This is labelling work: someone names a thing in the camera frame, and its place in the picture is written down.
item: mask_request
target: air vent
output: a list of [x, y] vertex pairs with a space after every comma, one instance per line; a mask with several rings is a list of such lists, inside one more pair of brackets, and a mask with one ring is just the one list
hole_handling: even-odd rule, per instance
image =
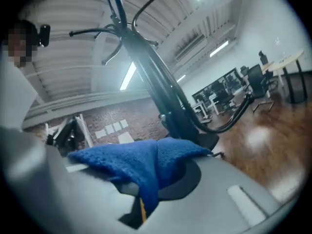
[[190, 42], [189, 45], [187, 45], [187, 47], [185, 47], [183, 49], [183, 51], [181, 51], [177, 57], [175, 58], [177, 61], [180, 61], [183, 57], [185, 57], [192, 49], [194, 49], [201, 41], [203, 41], [205, 39], [204, 35], [198, 36], [197, 38], [195, 38], [193, 41]]

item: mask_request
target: ceiling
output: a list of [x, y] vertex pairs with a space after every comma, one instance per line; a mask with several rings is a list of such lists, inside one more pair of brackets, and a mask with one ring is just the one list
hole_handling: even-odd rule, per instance
[[[148, 0], [123, 0], [128, 21]], [[226, 40], [234, 40], [242, 0], [156, 0], [139, 17], [138, 31], [160, 43], [158, 54], [176, 79], [209, 58]], [[51, 25], [50, 43], [39, 48], [25, 75], [38, 92], [27, 118], [64, 107], [118, 97], [131, 64], [122, 48], [106, 66], [101, 61], [117, 46], [115, 36], [94, 33], [69, 37], [70, 31], [111, 23], [106, 0], [32, 0], [21, 17], [39, 27]], [[137, 72], [127, 93], [145, 90]]]

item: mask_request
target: fluorescent light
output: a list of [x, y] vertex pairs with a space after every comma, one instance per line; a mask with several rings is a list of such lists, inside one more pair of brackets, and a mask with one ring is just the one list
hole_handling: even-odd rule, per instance
[[123, 79], [123, 82], [122, 82], [122, 85], [120, 87], [120, 90], [125, 90], [133, 76], [133, 74], [135, 73], [135, 70], [137, 69], [137, 67], [135, 66], [135, 64], [132, 62], [129, 69], [128, 69], [128, 72], [125, 76], [125, 79]]
[[216, 50], [212, 51], [210, 54], [210, 57], [218, 53], [221, 49], [223, 49], [226, 45], [229, 44], [229, 41], [226, 41], [224, 44], [222, 44], [220, 47], [218, 47]]
[[185, 77], [185, 75], [182, 76], [179, 80], [177, 80], [177, 82], [181, 81], [184, 77]]

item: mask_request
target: blue towel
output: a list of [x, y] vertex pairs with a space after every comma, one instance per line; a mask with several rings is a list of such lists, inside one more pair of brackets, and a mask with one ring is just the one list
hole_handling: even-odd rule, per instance
[[164, 138], [106, 144], [72, 152], [68, 156], [90, 167], [108, 170], [115, 180], [137, 184], [145, 211], [150, 214], [158, 205], [158, 190], [170, 185], [179, 160], [212, 154], [191, 141]]

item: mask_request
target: ceiling light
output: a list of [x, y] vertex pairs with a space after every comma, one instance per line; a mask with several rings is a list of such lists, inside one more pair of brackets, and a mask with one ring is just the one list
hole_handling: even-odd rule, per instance
[[226, 41], [224, 44], [222, 44], [220, 47], [218, 47], [216, 50], [212, 51], [210, 54], [210, 57], [218, 53], [221, 49], [223, 49], [226, 45], [229, 44], [229, 41]]
[[179, 80], [177, 80], [177, 82], [181, 81], [184, 77], [185, 77], [185, 75], [182, 76]]
[[133, 74], [135, 73], [135, 70], [137, 69], [137, 67], [135, 66], [135, 64], [132, 62], [129, 69], [128, 69], [128, 72], [125, 76], [125, 79], [123, 79], [123, 82], [122, 82], [122, 85], [120, 87], [120, 90], [125, 90], [133, 76]]

